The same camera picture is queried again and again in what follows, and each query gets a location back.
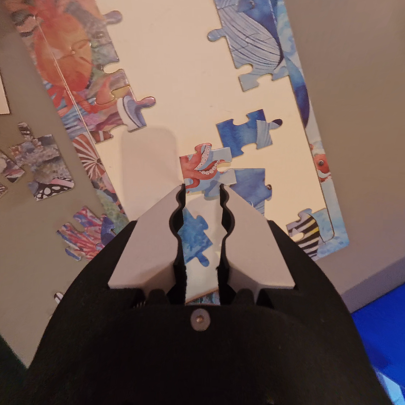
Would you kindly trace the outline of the joined blue whale puzzle pieces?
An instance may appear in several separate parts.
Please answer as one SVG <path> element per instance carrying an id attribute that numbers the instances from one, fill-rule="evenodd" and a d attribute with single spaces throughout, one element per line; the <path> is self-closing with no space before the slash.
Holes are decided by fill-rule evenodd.
<path id="1" fill-rule="evenodd" d="M 207 34 L 210 42 L 224 37 L 236 68 L 250 65 L 239 75 L 243 91 L 259 86 L 258 79 L 270 74 L 273 80 L 288 70 L 277 33 L 276 18 L 268 0 L 215 0 L 221 28 Z"/>

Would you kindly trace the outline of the black white spotted puzzle piece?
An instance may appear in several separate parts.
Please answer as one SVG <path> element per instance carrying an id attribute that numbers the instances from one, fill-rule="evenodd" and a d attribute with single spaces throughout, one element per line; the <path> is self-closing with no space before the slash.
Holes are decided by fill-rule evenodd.
<path id="1" fill-rule="evenodd" d="M 18 123 L 23 143 L 10 147 L 19 168 L 28 166 L 33 180 L 28 188 L 36 201 L 73 189 L 74 180 L 52 134 L 35 137 L 27 123 Z"/>

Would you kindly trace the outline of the light blue splash puzzle piece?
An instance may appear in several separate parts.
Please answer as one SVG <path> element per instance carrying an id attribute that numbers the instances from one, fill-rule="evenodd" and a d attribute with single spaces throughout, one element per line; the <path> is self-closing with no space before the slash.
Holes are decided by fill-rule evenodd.
<path id="1" fill-rule="evenodd" d="M 209 259 L 204 255 L 204 251 L 213 243 L 205 234 L 205 230 L 208 229 L 207 222 L 201 215 L 193 217 L 186 207 L 183 209 L 183 220 L 178 234 L 182 241 L 185 263 L 197 258 L 202 266 L 208 267 Z"/>

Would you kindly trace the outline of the green grey urchin-spine puzzle piece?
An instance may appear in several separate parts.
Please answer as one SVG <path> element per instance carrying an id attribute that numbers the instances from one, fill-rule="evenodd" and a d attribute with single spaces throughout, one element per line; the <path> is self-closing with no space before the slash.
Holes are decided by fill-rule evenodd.
<path id="1" fill-rule="evenodd" d="M 25 171 L 3 151 L 0 151 L 0 172 L 10 183 L 17 182 L 25 174 Z"/>

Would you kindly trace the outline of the blue object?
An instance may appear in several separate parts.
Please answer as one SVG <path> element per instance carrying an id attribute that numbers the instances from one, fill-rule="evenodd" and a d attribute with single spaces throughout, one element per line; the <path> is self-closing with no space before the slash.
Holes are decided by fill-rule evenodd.
<path id="1" fill-rule="evenodd" d="M 393 404 L 405 403 L 405 285 L 352 313 L 374 372 Z"/>

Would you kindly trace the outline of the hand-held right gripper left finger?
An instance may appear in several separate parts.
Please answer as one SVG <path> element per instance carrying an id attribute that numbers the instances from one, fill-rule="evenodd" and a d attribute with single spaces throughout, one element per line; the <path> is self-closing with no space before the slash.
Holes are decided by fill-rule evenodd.
<path id="1" fill-rule="evenodd" d="M 186 266 L 179 235 L 184 207 L 185 184 L 180 184 L 139 217 L 109 279 L 110 289 L 140 289 L 145 297 L 162 290 L 170 303 L 185 303 Z"/>

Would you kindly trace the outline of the ocean jigsaw puzzle frame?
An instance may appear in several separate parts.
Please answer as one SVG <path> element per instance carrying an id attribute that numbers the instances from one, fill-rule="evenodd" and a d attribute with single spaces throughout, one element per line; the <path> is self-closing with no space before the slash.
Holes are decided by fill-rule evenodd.
<path id="1" fill-rule="evenodd" d="M 111 74 L 113 89 L 129 85 L 134 98 L 154 97 L 155 105 L 142 110 L 146 126 L 129 132 L 126 126 L 113 130 L 113 138 L 95 144 L 85 123 L 88 115 L 76 105 L 60 116 L 48 95 L 51 85 L 39 73 L 34 54 L 38 21 L 30 11 L 34 1 L 1 1 L 1 17 L 8 17 L 17 38 L 33 63 L 50 112 L 58 114 L 63 135 L 76 154 L 92 192 L 114 223 L 117 235 L 153 205 L 185 184 L 180 157 L 194 154 L 199 144 L 224 148 L 216 125 L 229 119 L 240 125 L 247 114 L 262 109 L 267 122 L 282 119 L 271 130 L 272 145 L 242 148 L 243 155 L 222 163 L 219 169 L 264 168 L 265 183 L 272 198 L 265 201 L 267 220 L 281 226 L 287 245 L 301 248 L 289 237 L 286 225 L 298 220 L 305 209 L 327 208 L 334 237 L 319 250 L 324 257 L 348 245 L 330 169 L 322 146 L 313 108 L 293 38 L 285 1 L 271 1 L 277 33 L 288 75 L 273 80 L 258 79 L 259 86 L 243 91 L 239 75 L 250 65 L 236 68 L 226 38 L 210 42 L 207 34 L 221 28 L 214 1 L 95 1 L 100 13 L 119 11 L 122 21 L 108 25 L 119 61 L 104 67 Z M 185 207 L 193 217 L 208 224 L 205 234 L 213 245 L 204 251 L 209 266 L 197 258 L 185 263 L 185 299 L 218 288 L 216 267 L 220 263 L 222 227 L 220 194 L 206 198 L 202 192 L 186 193 Z M 303 251 L 304 258 L 312 259 Z"/>

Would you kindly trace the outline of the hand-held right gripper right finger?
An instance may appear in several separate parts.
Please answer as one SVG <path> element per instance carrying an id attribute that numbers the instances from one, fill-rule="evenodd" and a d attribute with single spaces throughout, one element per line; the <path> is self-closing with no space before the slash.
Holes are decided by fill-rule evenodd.
<path id="1" fill-rule="evenodd" d="M 254 302 L 262 289 L 293 289 L 295 282 L 266 217 L 227 185 L 220 186 L 220 205 L 226 231 L 217 267 L 220 304 L 231 304 L 245 289 Z"/>

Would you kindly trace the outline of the joined orange crab puzzle pieces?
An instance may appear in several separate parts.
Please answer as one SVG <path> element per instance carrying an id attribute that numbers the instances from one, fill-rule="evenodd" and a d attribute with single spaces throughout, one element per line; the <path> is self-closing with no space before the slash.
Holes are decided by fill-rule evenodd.
<path id="1" fill-rule="evenodd" d="M 34 1 L 30 11 L 38 21 L 37 67 L 59 115 L 74 105 L 88 114 L 115 113 L 114 79 L 104 67 L 119 61 L 107 26 L 122 14 L 102 14 L 95 1 Z"/>

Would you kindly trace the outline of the red coral white wave piece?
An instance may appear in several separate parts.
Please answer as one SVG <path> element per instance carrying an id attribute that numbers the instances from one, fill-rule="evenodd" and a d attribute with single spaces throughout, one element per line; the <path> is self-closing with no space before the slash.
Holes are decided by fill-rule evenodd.
<path id="1" fill-rule="evenodd" d="M 145 127 L 142 110 L 156 103 L 154 97 L 136 100 L 129 85 L 109 94 L 107 89 L 101 89 L 97 97 L 88 102 L 91 109 L 84 120 L 95 144 L 112 139 L 111 130 L 119 126 L 126 126 L 129 132 Z"/>

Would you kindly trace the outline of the blue white-striped puzzle piece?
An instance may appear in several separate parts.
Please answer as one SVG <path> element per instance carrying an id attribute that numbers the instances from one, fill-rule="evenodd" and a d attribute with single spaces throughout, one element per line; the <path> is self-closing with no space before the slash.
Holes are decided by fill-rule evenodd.
<path id="1" fill-rule="evenodd" d="M 223 146 L 230 148 L 232 158 L 243 155 L 242 148 L 255 144 L 256 149 L 272 145 L 271 130 L 278 129 L 283 124 L 282 119 L 267 122 L 262 109 L 250 112 L 247 122 L 236 125 L 233 119 L 216 125 Z"/>

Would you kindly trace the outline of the red octopus puzzle piece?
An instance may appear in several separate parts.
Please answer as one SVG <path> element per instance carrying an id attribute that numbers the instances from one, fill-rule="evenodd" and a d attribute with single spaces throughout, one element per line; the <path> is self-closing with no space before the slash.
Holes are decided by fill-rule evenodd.
<path id="1" fill-rule="evenodd" d="M 220 194 L 220 185 L 237 183 L 234 169 L 222 171 L 219 165 L 232 161 L 229 147 L 213 149 L 210 143 L 199 144 L 195 153 L 180 157 L 186 193 L 202 192 L 206 198 Z"/>

